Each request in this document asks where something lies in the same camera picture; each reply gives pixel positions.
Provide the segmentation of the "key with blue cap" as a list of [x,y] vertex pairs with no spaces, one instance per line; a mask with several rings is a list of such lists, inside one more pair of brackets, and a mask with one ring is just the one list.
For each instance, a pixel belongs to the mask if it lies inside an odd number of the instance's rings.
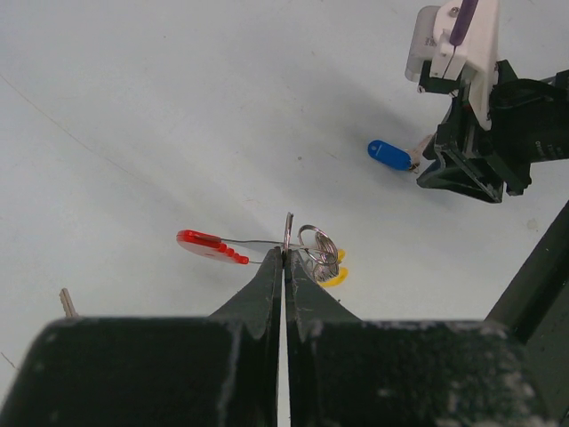
[[414,149],[400,149],[385,141],[371,141],[367,147],[368,156],[375,161],[399,172],[416,172],[423,159],[423,153],[433,134],[427,135]]

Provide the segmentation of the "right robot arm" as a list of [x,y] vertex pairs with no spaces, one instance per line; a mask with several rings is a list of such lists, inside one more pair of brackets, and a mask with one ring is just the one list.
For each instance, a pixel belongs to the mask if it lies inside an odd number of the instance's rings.
[[417,183],[498,204],[503,195],[521,196],[535,163],[568,158],[568,73],[545,80],[518,77],[507,60],[496,65],[498,80],[489,95],[491,127],[478,123],[468,96],[472,84],[431,77],[422,65],[419,86],[448,93],[452,102],[423,156],[430,166]]

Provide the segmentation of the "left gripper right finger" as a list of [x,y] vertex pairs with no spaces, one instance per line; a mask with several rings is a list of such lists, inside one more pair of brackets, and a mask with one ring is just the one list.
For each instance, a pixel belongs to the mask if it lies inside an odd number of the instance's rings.
[[481,321],[362,320],[284,267],[294,426],[552,426],[524,347]]

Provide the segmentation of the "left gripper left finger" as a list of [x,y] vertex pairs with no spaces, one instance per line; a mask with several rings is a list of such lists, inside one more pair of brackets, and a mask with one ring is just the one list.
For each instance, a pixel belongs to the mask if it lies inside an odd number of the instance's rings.
[[282,255],[207,317],[62,318],[32,342],[4,426],[274,426]]

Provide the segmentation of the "red handled metal key holder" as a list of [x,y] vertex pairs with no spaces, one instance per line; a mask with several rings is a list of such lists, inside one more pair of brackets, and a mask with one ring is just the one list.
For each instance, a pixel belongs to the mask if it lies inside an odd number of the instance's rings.
[[311,224],[299,227],[297,239],[293,241],[292,213],[286,216],[284,237],[279,241],[222,238],[196,230],[181,230],[176,236],[179,246],[192,254],[237,265],[255,264],[256,261],[252,257],[254,254],[265,254],[273,248],[279,249],[283,255],[290,251],[299,251],[301,260],[317,282],[321,266],[337,263],[340,248],[327,233]]

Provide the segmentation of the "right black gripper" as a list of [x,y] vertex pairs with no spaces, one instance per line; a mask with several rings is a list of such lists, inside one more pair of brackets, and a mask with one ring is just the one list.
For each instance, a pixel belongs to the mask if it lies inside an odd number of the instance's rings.
[[529,165],[501,155],[492,135],[483,129],[469,105],[465,76],[444,82],[421,71],[419,88],[425,93],[449,94],[451,105],[436,132],[428,137],[422,156],[433,161],[418,177],[423,189],[441,189],[489,204],[502,202],[503,194],[521,196],[531,183]]

